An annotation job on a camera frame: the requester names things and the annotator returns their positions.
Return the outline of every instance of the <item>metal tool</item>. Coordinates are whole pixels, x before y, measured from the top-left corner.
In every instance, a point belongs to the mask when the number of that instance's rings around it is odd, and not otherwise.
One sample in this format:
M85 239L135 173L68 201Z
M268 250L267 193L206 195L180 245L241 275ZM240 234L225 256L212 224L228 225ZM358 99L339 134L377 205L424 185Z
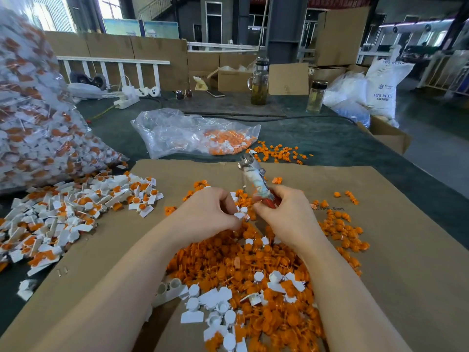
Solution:
M259 165L252 154L245 153L238 163L238 168L241 169L246 178L254 184L256 188L255 195L261 198L261 202L264 205L273 209L280 205L282 199L275 195L272 189L267 186L267 182L264 179L266 170Z

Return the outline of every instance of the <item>white bag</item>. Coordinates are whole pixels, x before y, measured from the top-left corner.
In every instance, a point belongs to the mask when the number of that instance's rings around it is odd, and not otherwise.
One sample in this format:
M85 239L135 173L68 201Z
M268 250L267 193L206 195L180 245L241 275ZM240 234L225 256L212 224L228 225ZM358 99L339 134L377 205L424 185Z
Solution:
M368 87L366 105L372 115L381 115L394 119L396 112L396 86L409 75L413 64L404 62L391 63L380 59L373 62L366 73Z

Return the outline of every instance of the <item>red banner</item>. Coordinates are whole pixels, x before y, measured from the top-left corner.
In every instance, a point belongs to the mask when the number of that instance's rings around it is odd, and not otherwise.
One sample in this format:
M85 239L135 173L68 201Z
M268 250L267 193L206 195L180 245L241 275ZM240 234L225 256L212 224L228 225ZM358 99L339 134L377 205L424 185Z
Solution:
M308 0L308 8L325 8L340 10L342 8L355 8L369 6L371 0ZM252 4L265 5L266 0L251 0Z

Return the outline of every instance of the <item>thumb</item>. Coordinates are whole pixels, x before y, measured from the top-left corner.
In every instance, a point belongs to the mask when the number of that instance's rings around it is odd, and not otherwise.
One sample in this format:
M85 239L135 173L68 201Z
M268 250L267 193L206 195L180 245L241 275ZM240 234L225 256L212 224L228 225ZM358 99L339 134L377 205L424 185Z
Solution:
M256 213L258 213L258 215L261 216L267 222L268 218L273 214L274 210L264 204L261 204L260 202L255 203L252 207L254 207Z

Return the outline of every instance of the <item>smartphone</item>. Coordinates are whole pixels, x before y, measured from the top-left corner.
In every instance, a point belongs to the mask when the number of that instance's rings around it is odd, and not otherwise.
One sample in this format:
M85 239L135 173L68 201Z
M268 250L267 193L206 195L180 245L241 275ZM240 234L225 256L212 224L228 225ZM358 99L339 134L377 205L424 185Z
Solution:
M212 95L214 98L222 98L225 96L224 93L219 92L218 90L207 90L208 94Z

